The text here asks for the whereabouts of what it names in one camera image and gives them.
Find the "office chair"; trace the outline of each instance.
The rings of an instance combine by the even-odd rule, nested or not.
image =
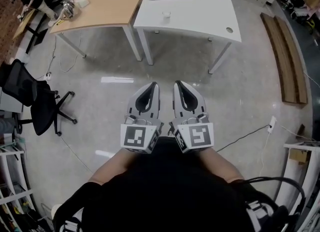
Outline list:
[[[31,106],[31,119],[19,120],[18,125],[33,123],[35,133],[43,134],[53,123],[54,132],[61,136],[58,131],[57,118],[58,115],[77,124],[76,119],[72,119],[60,111],[61,105],[69,95],[75,96],[73,91],[68,91],[66,95],[56,103],[59,99],[58,91],[51,90],[47,81],[37,81],[34,79],[24,64],[15,59],[11,65],[3,63],[0,67],[0,86],[5,94],[8,94],[21,102],[23,105]]]

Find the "concrete floor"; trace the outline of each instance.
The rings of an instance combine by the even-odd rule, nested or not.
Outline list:
[[[48,82],[60,95],[74,91],[63,110],[74,116],[78,124],[61,119],[58,124],[62,137],[54,133],[53,126],[41,136],[35,134],[31,124],[23,126],[26,140],[26,168],[30,185],[35,189],[36,203],[50,208],[63,203],[106,158],[95,155],[96,150],[117,152],[120,124],[124,122],[129,97],[143,85],[156,81],[161,90],[159,118],[165,122],[166,134],[174,118],[172,89],[176,80],[193,85],[205,98],[210,121],[214,124],[214,149],[219,150],[236,139],[267,125],[272,116],[277,124],[263,151],[267,129],[260,130],[220,152],[232,162],[245,178],[259,175],[281,176],[287,159],[283,144],[292,135],[280,127],[296,132],[301,123],[311,131],[312,108],[287,105],[281,101],[279,76],[274,53],[260,19],[268,9],[243,0],[232,0],[241,32],[242,43],[232,47],[228,59],[213,74],[208,65],[217,57],[224,43],[209,42],[161,31],[148,33],[154,54],[154,66],[144,59],[138,62],[122,28],[95,28],[66,33],[67,37],[85,51],[88,58],[77,54],[56,39],[55,58],[50,67],[52,78]],[[47,34],[42,44],[32,48],[28,56],[18,57],[27,62],[26,68],[39,78],[46,73],[55,46],[55,36]],[[133,83],[101,83],[102,77],[132,78]],[[25,108],[23,118],[30,118]],[[274,197],[277,183],[255,184],[259,190]]]

